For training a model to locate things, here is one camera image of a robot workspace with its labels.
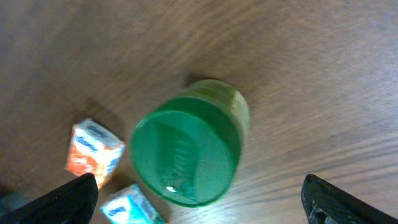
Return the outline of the teal Kleenex tissue pack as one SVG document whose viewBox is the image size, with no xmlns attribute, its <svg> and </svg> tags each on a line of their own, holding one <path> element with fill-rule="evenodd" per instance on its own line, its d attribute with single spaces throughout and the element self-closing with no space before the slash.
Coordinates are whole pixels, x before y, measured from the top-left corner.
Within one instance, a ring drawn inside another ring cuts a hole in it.
<svg viewBox="0 0 398 224">
<path fill-rule="evenodd" d="M 112 224 L 166 224 L 137 184 L 113 194 L 101 211 Z"/>
</svg>

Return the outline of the green lid jar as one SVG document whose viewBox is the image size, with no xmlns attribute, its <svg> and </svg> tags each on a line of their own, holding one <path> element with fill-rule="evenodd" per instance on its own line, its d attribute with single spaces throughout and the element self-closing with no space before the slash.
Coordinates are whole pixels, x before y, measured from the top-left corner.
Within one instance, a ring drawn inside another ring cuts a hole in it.
<svg viewBox="0 0 398 224">
<path fill-rule="evenodd" d="M 137 123 L 131 160 L 156 195 L 206 206 L 230 188 L 249 129 L 248 103 L 234 86 L 199 80 Z"/>
</svg>

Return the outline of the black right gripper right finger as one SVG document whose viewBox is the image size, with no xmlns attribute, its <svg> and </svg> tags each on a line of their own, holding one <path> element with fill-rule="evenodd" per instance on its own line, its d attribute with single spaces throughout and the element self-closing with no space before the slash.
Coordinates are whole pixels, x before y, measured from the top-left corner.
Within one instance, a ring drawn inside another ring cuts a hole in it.
<svg viewBox="0 0 398 224">
<path fill-rule="evenodd" d="M 301 190 L 309 224 L 397 224 L 397 219 L 309 174 Z"/>
</svg>

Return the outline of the orange Kleenex tissue pack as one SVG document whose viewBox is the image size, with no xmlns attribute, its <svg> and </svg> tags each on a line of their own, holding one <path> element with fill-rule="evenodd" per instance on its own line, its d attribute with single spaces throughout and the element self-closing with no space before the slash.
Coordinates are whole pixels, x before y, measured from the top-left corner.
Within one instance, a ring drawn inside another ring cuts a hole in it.
<svg viewBox="0 0 398 224">
<path fill-rule="evenodd" d="M 65 169 L 76 176 L 94 175 L 98 188 L 110 180 L 126 143 L 91 118 L 74 124 Z"/>
</svg>

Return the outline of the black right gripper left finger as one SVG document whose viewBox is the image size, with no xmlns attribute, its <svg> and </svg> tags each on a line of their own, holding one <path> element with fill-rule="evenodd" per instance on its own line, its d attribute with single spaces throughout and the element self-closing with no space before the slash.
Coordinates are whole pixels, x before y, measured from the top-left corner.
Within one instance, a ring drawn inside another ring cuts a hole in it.
<svg viewBox="0 0 398 224">
<path fill-rule="evenodd" d="M 89 223 L 98 194 L 96 179 L 91 173 L 77 177 L 35 200 L 1 187 L 1 223 Z"/>
</svg>

